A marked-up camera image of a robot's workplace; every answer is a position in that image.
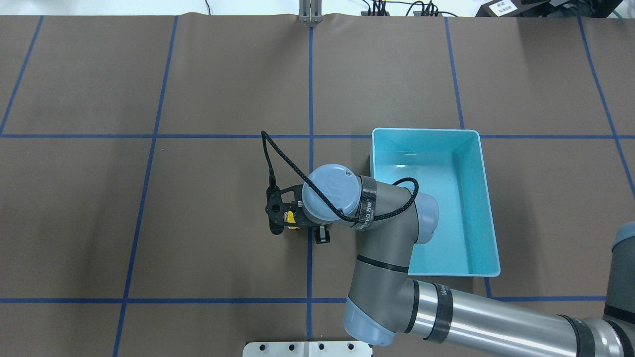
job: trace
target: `sticker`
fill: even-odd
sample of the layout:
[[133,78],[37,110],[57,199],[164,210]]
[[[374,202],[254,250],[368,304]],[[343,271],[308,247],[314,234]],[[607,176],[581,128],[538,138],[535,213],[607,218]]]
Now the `sticker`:
[[503,16],[514,10],[518,10],[518,8],[516,7],[516,5],[514,5],[512,0],[503,0],[495,4],[491,4],[490,9],[494,12],[496,16]]

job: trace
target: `metal bracket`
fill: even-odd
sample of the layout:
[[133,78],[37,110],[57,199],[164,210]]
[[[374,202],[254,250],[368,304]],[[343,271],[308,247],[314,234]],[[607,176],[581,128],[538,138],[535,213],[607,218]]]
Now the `metal bracket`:
[[300,22],[322,22],[322,0],[300,0]]
[[372,357],[373,348],[361,341],[251,342],[243,357]]

